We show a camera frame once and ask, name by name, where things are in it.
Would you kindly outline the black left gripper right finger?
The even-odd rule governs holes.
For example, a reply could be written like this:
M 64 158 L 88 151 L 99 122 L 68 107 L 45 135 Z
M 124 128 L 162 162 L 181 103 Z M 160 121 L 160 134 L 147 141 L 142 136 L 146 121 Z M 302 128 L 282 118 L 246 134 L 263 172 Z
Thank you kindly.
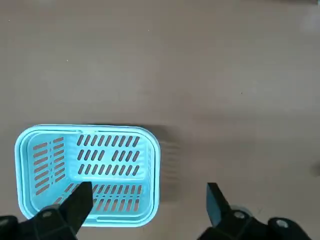
M 211 226 L 199 240 L 309 240 L 295 221 L 272 217 L 262 223 L 242 209 L 233 209 L 217 183 L 206 186 L 206 210 Z

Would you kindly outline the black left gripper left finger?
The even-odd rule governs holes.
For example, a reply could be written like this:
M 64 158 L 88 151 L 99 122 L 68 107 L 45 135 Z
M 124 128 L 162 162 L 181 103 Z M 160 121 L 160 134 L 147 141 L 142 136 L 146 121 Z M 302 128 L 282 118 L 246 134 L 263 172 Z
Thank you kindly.
M 44 207 L 29 220 L 0 217 L 2 240 L 76 240 L 93 208 L 92 183 L 82 182 L 61 204 Z

